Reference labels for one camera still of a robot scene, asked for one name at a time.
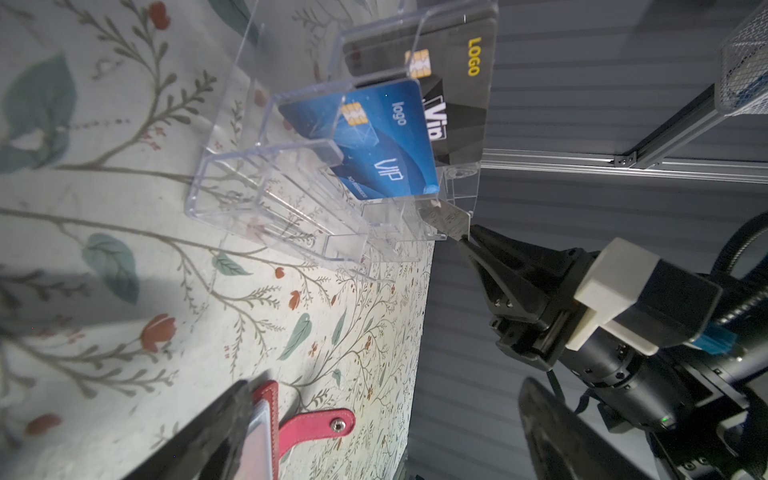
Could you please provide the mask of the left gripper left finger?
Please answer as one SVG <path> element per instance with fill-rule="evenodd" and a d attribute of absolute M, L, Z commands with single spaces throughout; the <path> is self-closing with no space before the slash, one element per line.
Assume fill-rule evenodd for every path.
<path fill-rule="evenodd" d="M 234 478 L 253 410 L 249 383 L 234 383 L 126 478 Z"/>

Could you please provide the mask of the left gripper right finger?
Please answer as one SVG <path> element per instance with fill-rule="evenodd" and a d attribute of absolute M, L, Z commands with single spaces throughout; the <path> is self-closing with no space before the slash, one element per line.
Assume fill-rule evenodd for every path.
<path fill-rule="evenodd" d="M 522 383 L 518 411 L 538 479 L 648 477 L 533 378 Z"/>

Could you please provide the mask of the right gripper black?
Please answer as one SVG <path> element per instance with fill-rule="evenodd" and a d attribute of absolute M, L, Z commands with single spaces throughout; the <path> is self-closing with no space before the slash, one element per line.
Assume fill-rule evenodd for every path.
<path fill-rule="evenodd" d="M 496 347 L 537 370 L 552 370 L 587 312 L 575 293 L 597 254 L 553 250 L 479 224 L 459 246 L 479 275 Z"/>

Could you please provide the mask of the red leather card holder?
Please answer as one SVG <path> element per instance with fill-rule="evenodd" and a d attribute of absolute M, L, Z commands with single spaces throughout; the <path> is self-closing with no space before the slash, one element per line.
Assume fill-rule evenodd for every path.
<path fill-rule="evenodd" d="M 279 385 L 267 381 L 252 393 L 252 412 L 246 417 L 245 439 L 234 479 L 277 479 L 280 460 L 307 442 L 339 439 L 356 425 L 353 411 L 342 408 L 298 414 L 280 422 Z"/>

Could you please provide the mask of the silver vip card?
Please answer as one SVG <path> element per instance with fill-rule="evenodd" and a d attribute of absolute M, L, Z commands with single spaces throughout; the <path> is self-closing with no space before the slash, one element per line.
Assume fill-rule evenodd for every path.
<path fill-rule="evenodd" d="M 421 218 L 439 233 L 461 241 L 469 237 L 471 216 L 455 205 L 439 199 L 418 202 Z"/>

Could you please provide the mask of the blue vip card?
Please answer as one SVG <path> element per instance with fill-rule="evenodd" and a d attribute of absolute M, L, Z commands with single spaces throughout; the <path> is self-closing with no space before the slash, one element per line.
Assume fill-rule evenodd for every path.
<path fill-rule="evenodd" d="M 295 100 L 278 110 L 301 137 L 336 144 L 342 160 L 331 171 L 357 199 L 439 192 L 417 81 L 393 80 Z"/>

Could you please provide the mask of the black vip card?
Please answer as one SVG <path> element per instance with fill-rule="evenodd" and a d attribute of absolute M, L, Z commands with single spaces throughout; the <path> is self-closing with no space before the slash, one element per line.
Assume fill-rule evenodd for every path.
<path fill-rule="evenodd" d="M 454 166 L 482 157 L 496 33 L 492 15 L 432 18 L 351 40 L 342 52 L 354 76 L 410 67 L 420 83 L 435 163 Z"/>

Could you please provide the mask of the clear acrylic organizer tray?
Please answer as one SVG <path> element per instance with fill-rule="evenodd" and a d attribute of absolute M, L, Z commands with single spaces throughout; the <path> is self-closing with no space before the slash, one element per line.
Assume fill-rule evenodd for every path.
<path fill-rule="evenodd" d="M 411 259 L 419 242 L 449 238 L 418 202 L 439 199 L 472 217 L 480 160 L 437 167 L 437 194 L 359 200 L 331 171 L 342 160 L 330 139 L 301 137 L 278 107 L 411 79 L 400 66 L 352 75 L 345 43 L 434 19 L 492 15 L 494 1 L 249 1 L 234 29 L 242 42 L 224 102 L 185 209 L 205 224 L 329 269 L 366 270 Z"/>

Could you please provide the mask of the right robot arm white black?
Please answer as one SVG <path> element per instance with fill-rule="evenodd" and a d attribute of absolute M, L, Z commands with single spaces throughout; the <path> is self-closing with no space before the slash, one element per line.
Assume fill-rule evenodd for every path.
<path fill-rule="evenodd" d="M 734 273 L 767 231 L 758 215 L 693 273 L 625 239 L 557 251 L 474 225 L 458 238 L 497 348 L 561 364 L 607 430 L 641 430 L 666 479 L 767 475 L 767 264 Z"/>

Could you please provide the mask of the floral table mat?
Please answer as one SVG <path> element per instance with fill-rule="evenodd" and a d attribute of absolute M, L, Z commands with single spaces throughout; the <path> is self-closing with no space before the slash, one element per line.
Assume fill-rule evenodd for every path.
<path fill-rule="evenodd" d="M 282 479 L 392 479 L 434 246 L 367 277 L 204 224 L 207 153 L 290 141 L 274 93 L 321 80 L 336 34 L 397 1 L 1 5 L 1 475 L 121 479 L 234 382 L 279 413 L 347 408 Z"/>

